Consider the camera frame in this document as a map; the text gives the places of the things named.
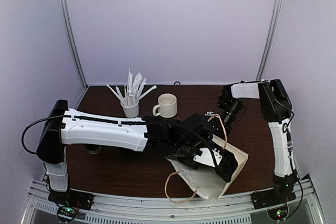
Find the cream paper bag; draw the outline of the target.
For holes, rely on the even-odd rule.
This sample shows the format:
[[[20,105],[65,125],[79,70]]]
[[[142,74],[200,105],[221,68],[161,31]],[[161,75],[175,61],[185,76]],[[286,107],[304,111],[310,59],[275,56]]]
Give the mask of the cream paper bag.
[[[229,134],[229,127],[225,126],[219,114],[216,113],[211,115],[208,121],[214,123],[216,118],[218,119],[218,123],[221,126],[219,132],[223,133],[224,136],[219,137],[217,133],[213,135],[212,141],[216,145],[215,150],[218,152],[228,150],[235,155],[236,160],[238,161],[238,167],[234,172],[231,181],[229,183],[225,182],[215,173],[212,167],[207,167],[195,162],[199,165],[199,167],[197,169],[193,169],[183,164],[176,157],[168,157],[167,160],[173,165],[175,169],[174,172],[168,175],[164,185],[165,196],[170,202],[177,205],[184,204],[188,201],[191,201],[191,199],[193,199],[195,196],[200,196],[202,199],[210,201],[219,200],[247,163],[248,154],[228,143],[227,138]],[[179,175],[193,192],[190,198],[176,201],[169,196],[167,188],[171,177],[174,175]]]

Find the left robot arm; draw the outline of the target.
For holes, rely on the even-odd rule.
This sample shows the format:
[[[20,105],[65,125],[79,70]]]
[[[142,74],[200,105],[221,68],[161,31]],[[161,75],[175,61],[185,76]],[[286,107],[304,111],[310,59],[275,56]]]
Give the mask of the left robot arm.
[[[67,145],[112,146],[164,157],[196,158],[200,164],[219,168],[220,160],[211,146],[213,129],[199,114],[183,121],[155,116],[115,118],[70,109],[66,100],[58,100],[43,122],[36,153],[55,192],[69,189]]]

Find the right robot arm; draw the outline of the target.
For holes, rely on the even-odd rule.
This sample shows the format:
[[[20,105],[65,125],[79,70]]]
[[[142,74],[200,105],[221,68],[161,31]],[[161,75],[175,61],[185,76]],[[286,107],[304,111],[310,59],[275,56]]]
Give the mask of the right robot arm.
[[[218,107],[223,110],[220,118],[227,134],[231,132],[231,124],[236,121],[237,114],[244,107],[241,99],[258,99],[260,102],[261,114],[268,123],[274,146],[272,193],[277,198],[285,199],[292,193],[293,186],[298,181],[291,139],[291,121],[295,115],[292,103],[279,79],[241,81],[225,85],[218,98]]]

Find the cream ceramic mug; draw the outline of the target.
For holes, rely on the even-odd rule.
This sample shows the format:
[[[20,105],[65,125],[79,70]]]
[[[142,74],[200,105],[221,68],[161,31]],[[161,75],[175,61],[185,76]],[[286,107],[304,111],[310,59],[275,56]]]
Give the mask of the cream ceramic mug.
[[[170,93],[158,97],[157,105],[152,109],[153,116],[161,116],[166,119],[177,115],[177,97]]]

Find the wrapped white straws bundle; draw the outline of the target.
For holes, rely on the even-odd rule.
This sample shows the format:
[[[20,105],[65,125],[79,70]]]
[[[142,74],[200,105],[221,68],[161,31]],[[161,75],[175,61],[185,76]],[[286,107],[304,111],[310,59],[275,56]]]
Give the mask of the wrapped white straws bundle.
[[[106,84],[106,87],[117,97],[122,106],[128,108],[138,104],[141,99],[157,88],[156,85],[153,85],[145,91],[144,88],[146,85],[146,77],[139,72],[134,75],[129,69],[127,83],[123,86],[124,93],[121,92],[118,86],[113,88],[109,84]]]

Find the white cup holding straws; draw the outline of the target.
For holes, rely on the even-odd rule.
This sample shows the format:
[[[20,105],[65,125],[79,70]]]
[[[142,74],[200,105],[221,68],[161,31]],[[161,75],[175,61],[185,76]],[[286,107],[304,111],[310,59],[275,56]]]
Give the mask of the white cup holding straws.
[[[120,102],[122,109],[124,111],[126,118],[136,118],[139,116],[139,103],[135,105],[125,105],[123,102]]]

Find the stack of paper cups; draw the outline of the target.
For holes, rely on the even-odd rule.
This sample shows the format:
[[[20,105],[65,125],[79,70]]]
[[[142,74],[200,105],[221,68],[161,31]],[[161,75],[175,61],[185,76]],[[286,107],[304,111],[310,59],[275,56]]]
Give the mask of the stack of paper cups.
[[[98,154],[102,149],[99,145],[85,145],[85,148],[92,155]]]

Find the aluminium front rail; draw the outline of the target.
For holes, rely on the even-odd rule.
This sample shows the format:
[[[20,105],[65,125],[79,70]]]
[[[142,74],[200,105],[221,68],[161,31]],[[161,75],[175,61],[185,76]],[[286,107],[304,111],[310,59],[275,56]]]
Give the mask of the aluminium front rail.
[[[325,223],[310,179],[294,187],[296,199],[256,209],[251,193],[225,195],[218,201],[194,198],[176,205],[166,198],[126,197],[95,193],[90,210],[80,210],[74,223],[277,223],[274,214],[289,210],[284,223]]]

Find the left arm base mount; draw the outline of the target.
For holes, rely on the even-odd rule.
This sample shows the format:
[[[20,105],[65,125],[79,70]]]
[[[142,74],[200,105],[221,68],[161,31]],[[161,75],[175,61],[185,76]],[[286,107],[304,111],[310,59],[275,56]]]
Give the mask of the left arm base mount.
[[[80,210],[90,210],[94,195],[75,190],[65,193],[51,190],[48,200],[57,206],[56,217],[62,222],[74,221],[80,214]]]

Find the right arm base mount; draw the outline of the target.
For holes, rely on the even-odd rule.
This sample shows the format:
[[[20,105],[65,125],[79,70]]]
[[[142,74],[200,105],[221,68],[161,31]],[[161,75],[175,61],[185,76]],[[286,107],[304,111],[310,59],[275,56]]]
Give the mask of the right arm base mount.
[[[254,209],[266,209],[268,217],[273,221],[285,221],[290,214],[289,202],[296,199],[294,192],[284,195],[276,193],[274,189],[254,191],[251,195]]]

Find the right corner metal post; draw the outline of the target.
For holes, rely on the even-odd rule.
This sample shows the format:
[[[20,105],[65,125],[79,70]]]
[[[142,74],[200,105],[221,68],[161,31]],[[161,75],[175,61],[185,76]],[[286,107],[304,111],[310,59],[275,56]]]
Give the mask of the right corner metal post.
[[[266,66],[267,66],[267,61],[270,56],[272,44],[274,41],[275,33],[276,33],[276,28],[281,12],[281,7],[282,7],[283,0],[274,0],[273,7],[272,7],[272,13],[271,13],[271,18],[270,18],[270,23],[269,23],[269,28],[268,28],[268,33],[266,37],[266,42],[265,46],[263,49],[261,61],[259,64],[258,72],[256,75],[256,81],[262,80],[262,77],[264,75]]]

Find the corner metal post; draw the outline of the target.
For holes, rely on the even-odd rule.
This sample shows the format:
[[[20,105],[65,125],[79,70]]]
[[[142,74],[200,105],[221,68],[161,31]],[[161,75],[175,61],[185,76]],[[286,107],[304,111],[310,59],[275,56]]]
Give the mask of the corner metal post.
[[[276,28],[281,12],[281,7],[282,7],[283,0],[274,0],[273,7],[272,7],[272,13],[271,13],[271,18],[270,18],[270,23],[269,23],[269,28],[268,28],[268,33],[266,37],[266,42],[265,46],[263,49],[261,61],[259,64],[258,72],[256,75],[256,81],[262,80],[262,77],[264,75],[266,66],[267,66],[267,61],[270,56],[272,44],[274,41],[275,33],[276,33]]]
[[[60,4],[61,4],[61,10],[62,10],[62,15],[63,15],[63,19],[64,19],[64,24],[65,24],[67,40],[68,40],[68,44],[69,44],[69,48],[70,48],[72,58],[74,60],[75,69],[77,71],[77,74],[79,76],[79,79],[80,79],[80,82],[81,82],[81,85],[82,85],[83,89],[86,90],[88,88],[88,84],[87,84],[87,81],[86,81],[86,78],[85,78],[85,74],[84,74],[84,71],[83,71],[82,64],[80,62],[80,58],[79,58],[79,54],[78,54],[78,50],[77,50],[77,45],[76,45],[76,42],[75,42],[74,32],[73,32],[72,25],[71,25],[67,0],[60,0]]]

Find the left corner metal post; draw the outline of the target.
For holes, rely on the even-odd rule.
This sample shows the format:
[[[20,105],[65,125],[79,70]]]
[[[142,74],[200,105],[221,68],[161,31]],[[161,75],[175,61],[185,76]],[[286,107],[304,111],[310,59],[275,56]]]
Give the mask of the left corner metal post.
[[[86,81],[86,78],[85,78],[85,74],[84,74],[84,71],[83,71],[82,64],[80,62],[80,58],[79,58],[79,54],[78,54],[78,50],[77,50],[77,45],[76,45],[76,42],[75,42],[74,32],[73,32],[72,25],[71,25],[67,0],[60,0],[60,4],[61,4],[61,10],[62,10],[62,15],[63,15],[63,19],[64,19],[64,24],[65,24],[67,40],[68,40],[68,44],[69,44],[69,48],[70,48],[72,58],[74,60],[75,69],[77,71],[77,74],[79,76],[79,79],[80,79],[80,82],[81,82],[81,85],[82,85],[83,89],[86,90],[88,88],[88,84],[87,84],[87,81]]]

